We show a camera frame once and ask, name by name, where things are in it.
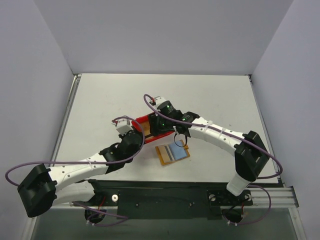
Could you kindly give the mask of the orange credit card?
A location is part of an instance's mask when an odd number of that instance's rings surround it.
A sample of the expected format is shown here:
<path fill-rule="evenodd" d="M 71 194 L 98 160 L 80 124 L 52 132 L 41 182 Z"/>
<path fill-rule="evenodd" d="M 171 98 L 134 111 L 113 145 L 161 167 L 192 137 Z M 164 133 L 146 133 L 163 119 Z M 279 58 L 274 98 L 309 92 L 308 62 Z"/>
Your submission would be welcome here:
<path fill-rule="evenodd" d="M 158 147 L 158 150 L 164 164 L 171 163 L 175 160 L 168 145 L 161 145 Z"/>
<path fill-rule="evenodd" d="M 144 121 L 144 122 L 141 122 L 140 125 L 142 126 L 145 138 L 152 137 L 150 123 L 148 121 Z"/>

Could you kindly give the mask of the red plastic bin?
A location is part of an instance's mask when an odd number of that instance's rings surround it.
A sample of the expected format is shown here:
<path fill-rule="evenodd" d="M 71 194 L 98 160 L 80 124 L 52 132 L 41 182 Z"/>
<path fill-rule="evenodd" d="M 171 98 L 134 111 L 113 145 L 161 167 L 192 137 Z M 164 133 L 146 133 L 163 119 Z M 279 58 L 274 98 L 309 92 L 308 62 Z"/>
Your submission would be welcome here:
<path fill-rule="evenodd" d="M 145 138 L 144 143 L 148 144 L 159 140 L 161 138 L 167 137 L 174 133 L 172 128 L 169 128 L 169 125 L 166 124 L 166 120 L 155 113 L 150 113 L 135 119 L 135 121 L 131 121 L 133 132 L 142 137 L 143 127 L 140 123 L 148 121 L 150 124 L 150 133 L 151 137 Z"/>

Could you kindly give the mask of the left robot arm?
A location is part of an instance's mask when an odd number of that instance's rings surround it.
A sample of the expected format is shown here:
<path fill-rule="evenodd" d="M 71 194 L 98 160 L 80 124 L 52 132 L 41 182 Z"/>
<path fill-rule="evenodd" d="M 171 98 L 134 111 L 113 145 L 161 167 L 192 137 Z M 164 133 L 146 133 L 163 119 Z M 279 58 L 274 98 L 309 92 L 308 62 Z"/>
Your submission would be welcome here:
<path fill-rule="evenodd" d="M 65 187 L 112 173 L 132 162 L 145 143 L 145 137 L 137 130 L 130 130 L 120 138 L 121 142 L 75 164 L 45 167 L 42 163 L 33 167 L 17 188 L 27 216 L 37 217 L 48 211 L 58 198 L 58 192 Z"/>

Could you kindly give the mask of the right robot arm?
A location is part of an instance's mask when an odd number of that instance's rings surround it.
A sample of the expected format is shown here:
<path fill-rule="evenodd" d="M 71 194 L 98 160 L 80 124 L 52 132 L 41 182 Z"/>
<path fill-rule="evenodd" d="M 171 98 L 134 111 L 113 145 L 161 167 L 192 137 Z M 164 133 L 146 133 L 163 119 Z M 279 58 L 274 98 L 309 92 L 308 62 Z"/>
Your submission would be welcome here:
<path fill-rule="evenodd" d="M 193 112 L 182 113 L 169 100 L 160 96 L 146 100 L 155 113 L 157 131 L 174 131 L 186 138 L 195 138 L 210 143 L 230 153 L 235 159 L 234 177 L 223 192 L 224 201 L 236 204 L 242 192 L 255 182 L 269 161 L 267 149 L 259 134 L 242 133 L 223 128 Z"/>

